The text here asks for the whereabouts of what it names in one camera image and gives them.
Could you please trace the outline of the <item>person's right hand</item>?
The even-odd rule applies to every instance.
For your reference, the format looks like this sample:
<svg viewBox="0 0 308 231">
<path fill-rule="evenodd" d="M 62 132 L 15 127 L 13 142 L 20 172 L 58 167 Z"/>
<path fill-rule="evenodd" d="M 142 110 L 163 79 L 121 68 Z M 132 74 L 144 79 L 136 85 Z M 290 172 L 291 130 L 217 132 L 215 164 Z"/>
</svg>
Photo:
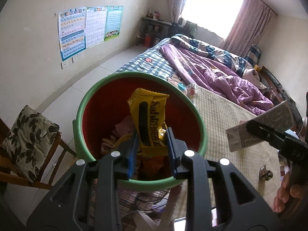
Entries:
<svg viewBox="0 0 308 231">
<path fill-rule="evenodd" d="M 291 173 L 289 171 L 284 175 L 281 185 L 274 198 L 272 209 L 276 213 L 280 213 L 285 209 L 285 205 L 291 197 L 295 199 L 302 199 L 307 194 L 307 185 L 301 186 L 294 184 L 291 187 L 289 186 L 290 174 Z"/>
</svg>

